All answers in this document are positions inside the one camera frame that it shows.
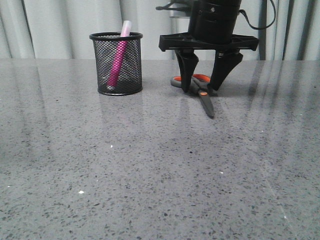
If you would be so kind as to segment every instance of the gray speckled countertop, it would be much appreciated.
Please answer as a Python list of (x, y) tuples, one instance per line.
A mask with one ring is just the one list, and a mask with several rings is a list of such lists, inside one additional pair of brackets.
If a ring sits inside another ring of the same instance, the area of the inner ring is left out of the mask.
[(142, 71), (106, 96), (94, 60), (0, 59), (1, 240), (320, 239), (319, 61), (243, 61), (215, 119)]

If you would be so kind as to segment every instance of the scissors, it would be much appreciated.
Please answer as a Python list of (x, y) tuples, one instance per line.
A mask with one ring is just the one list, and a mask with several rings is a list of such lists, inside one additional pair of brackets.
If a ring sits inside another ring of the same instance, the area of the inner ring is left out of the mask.
[[(176, 88), (181, 88), (181, 76), (175, 76), (170, 81), (171, 85)], [(191, 77), (191, 84), (189, 90), (200, 96), (200, 101), (205, 110), (205, 113), (209, 118), (214, 118), (215, 112), (212, 102), (210, 100), (211, 90), (208, 88), (208, 83), (210, 83), (210, 77), (203, 74), (193, 74)]]

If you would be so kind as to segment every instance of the gray curtain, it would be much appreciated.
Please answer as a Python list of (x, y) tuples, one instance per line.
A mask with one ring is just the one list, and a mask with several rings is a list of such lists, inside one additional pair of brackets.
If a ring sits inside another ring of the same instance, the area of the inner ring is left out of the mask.
[[(141, 57), (173, 58), (161, 52), (159, 35), (186, 32), (189, 20), (170, 18), (157, 11), (169, 0), (0, 0), (0, 58), (93, 59), (89, 34), (120, 31), (124, 20), (143, 34)], [(238, 16), (235, 34), (260, 39), (257, 51), (243, 51), (244, 60), (319, 60), (320, 1), (274, 0), (275, 24), (267, 30), (251, 29)], [(242, 0), (253, 25), (272, 21), (269, 0)], [(213, 51), (198, 51), (201, 60), (214, 59)]]

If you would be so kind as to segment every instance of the black mesh pen holder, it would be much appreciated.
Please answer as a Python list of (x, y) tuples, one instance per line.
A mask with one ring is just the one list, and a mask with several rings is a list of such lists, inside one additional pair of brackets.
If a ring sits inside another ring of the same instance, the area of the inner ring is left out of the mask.
[(142, 90), (141, 33), (131, 32), (120, 37), (120, 32), (99, 32), (93, 40), (98, 92), (123, 96)]

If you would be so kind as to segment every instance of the pink highlighter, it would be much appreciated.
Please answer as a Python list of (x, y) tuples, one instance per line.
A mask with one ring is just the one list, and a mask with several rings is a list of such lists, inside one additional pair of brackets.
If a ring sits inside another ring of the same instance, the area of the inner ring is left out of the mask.
[[(132, 23), (131, 21), (124, 21), (120, 37), (128, 37), (130, 35)], [(120, 41), (116, 47), (116, 53), (113, 60), (110, 77), (107, 81), (107, 89), (113, 91), (116, 89), (118, 78), (121, 70), (122, 63), (126, 52), (128, 41)]]

